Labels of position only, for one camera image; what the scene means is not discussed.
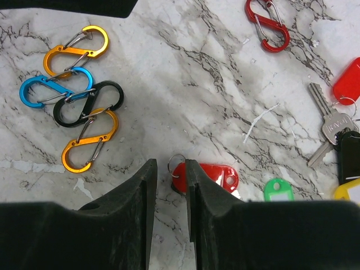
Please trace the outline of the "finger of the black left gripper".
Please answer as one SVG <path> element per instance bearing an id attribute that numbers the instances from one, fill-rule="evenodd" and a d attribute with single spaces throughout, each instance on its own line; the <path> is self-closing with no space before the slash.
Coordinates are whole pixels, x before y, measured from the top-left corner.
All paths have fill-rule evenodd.
<path id="1" fill-rule="evenodd" d="M 1 0 L 1 9 L 44 8 L 81 14 L 127 18 L 137 0 Z"/>

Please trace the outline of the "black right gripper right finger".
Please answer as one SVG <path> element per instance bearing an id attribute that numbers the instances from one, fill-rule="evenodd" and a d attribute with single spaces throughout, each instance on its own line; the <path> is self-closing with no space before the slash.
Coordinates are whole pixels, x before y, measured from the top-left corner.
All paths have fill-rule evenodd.
<path id="1" fill-rule="evenodd" d="M 197 269 L 358 269 L 359 206 L 345 200 L 244 202 L 185 162 Z"/>

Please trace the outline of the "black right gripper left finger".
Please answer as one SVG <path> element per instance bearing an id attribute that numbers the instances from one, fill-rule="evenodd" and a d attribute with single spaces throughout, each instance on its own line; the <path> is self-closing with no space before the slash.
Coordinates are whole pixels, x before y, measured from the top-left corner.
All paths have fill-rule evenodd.
<path id="1" fill-rule="evenodd" d="M 2 269 L 148 269 L 157 162 L 78 210 L 1 204 Z"/>

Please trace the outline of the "red key tag white label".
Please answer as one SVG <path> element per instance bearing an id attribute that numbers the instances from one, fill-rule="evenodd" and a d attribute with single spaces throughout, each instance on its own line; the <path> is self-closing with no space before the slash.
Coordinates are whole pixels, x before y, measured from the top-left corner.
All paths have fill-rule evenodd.
<path id="1" fill-rule="evenodd" d="M 206 164 L 200 163 L 201 168 L 207 174 L 207 176 L 220 185 L 223 189 L 229 193 L 233 193 L 239 185 L 239 175 L 236 170 L 229 165 L 219 164 Z M 186 187 L 186 174 L 185 163 L 180 163 L 172 173 L 172 189 L 179 193 L 185 194 Z"/>

